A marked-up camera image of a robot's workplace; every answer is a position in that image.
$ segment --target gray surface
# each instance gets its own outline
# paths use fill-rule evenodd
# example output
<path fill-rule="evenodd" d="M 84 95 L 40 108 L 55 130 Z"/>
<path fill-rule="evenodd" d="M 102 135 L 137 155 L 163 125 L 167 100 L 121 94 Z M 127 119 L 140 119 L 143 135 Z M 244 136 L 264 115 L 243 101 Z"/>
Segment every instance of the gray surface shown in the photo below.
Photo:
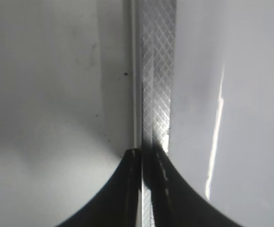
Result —
<path fill-rule="evenodd" d="M 0 0 L 0 227 L 59 224 L 132 145 L 128 6 L 112 2 Z"/>
<path fill-rule="evenodd" d="M 176 0 L 141 0 L 138 8 L 142 142 L 168 153 L 170 97 L 174 74 Z M 154 226 L 150 190 L 142 184 L 142 226 Z"/>
<path fill-rule="evenodd" d="M 171 114 L 187 182 L 240 224 L 274 227 L 274 1 L 178 0 Z"/>

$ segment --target knurled metal surface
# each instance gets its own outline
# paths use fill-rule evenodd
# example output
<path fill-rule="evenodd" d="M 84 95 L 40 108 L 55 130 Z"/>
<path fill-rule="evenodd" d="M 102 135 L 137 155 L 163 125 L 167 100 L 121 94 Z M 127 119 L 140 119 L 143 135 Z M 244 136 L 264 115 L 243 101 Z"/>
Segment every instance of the knurled metal surface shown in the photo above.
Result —
<path fill-rule="evenodd" d="M 139 0 L 139 5 L 142 141 L 149 145 L 158 142 L 168 153 L 176 0 Z M 142 226 L 155 226 L 151 193 L 145 184 L 142 184 Z"/>

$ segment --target white wall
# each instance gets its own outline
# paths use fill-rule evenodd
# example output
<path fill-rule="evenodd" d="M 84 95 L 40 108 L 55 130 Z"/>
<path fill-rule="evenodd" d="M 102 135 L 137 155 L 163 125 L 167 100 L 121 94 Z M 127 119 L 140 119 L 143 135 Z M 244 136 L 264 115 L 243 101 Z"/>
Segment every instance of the white wall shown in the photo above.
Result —
<path fill-rule="evenodd" d="M 274 1 L 178 0 L 175 55 L 176 168 L 230 218 L 274 227 Z"/>
<path fill-rule="evenodd" d="M 0 0 L 0 227 L 64 221 L 130 148 L 124 7 Z"/>

